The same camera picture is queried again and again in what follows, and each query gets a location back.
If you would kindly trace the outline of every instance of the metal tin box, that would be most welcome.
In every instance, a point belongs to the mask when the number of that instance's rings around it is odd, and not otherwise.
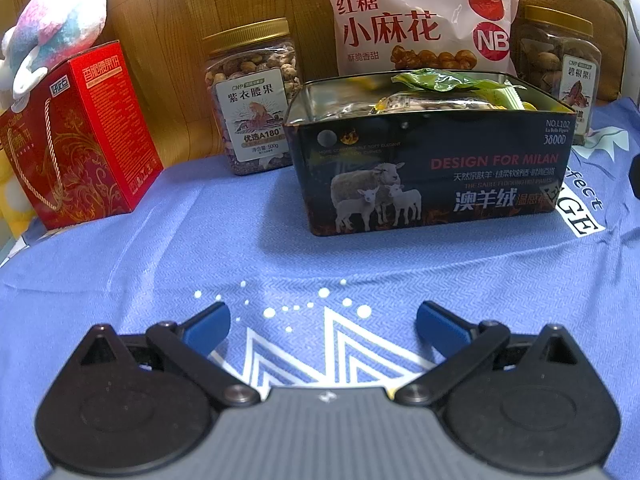
[[[307,83],[285,131],[316,235],[380,231],[552,211],[575,113],[509,75],[530,110],[369,114],[406,87],[396,73]]]

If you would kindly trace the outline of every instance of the plush toy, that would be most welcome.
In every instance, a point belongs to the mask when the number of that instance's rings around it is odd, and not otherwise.
[[[107,0],[31,0],[2,39],[0,91],[11,109],[24,110],[49,70],[92,46],[106,18]]]

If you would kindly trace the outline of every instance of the jar label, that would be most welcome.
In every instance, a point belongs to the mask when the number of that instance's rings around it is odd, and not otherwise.
[[[584,135],[589,128],[598,64],[579,57],[564,56],[558,98],[577,114],[575,134]]]
[[[282,121],[287,97],[279,68],[216,85],[226,129],[239,162],[289,151]]]

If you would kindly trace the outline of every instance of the pecan jar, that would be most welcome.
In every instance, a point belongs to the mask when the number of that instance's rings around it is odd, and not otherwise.
[[[518,76],[574,109],[574,144],[583,144],[602,59],[591,43],[593,24],[558,10],[526,6],[514,37]]]
[[[205,83],[231,171],[290,166],[282,120],[302,77],[287,20],[243,25],[203,42]]]

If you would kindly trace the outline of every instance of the lamb picture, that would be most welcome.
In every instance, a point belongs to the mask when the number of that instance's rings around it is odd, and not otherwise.
[[[394,221],[394,227],[398,227],[398,219],[400,213],[404,210],[404,225],[409,225],[409,211],[414,212],[414,220],[422,217],[422,196],[417,189],[410,189],[409,191],[403,191],[400,184],[393,184],[392,186],[386,186],[389,192],[389,196],[393,200],[394,208],[396,210],[396,220]]]
[[[363,190],[377,189],[374,208],[378,215],[378,224],[387,222],[386,208],[393,203],[389,195],[388,187],[393,184],[400,184],[398,170],[404,166],[404,162],[391,164],[384,162],[378,164],[372,170],[357,170],[341,173],[331,180],[331,201],[336,211],[338,205],[343,200],[359,200]]]
[[[369,218],[373,210],[376,208],[376,194],[380,186],[376,189],[359,189],[358,193],[360,198],[348,198],[347,200],[341,200],[336,208],[337,217],[335,219],[335,231],[340,232],[341,227],[344,225],[345,229],[350,230],[352,228],[349,218],[353,214],[359,214],[362,216],[364,223],[364,230],[369,231]]]

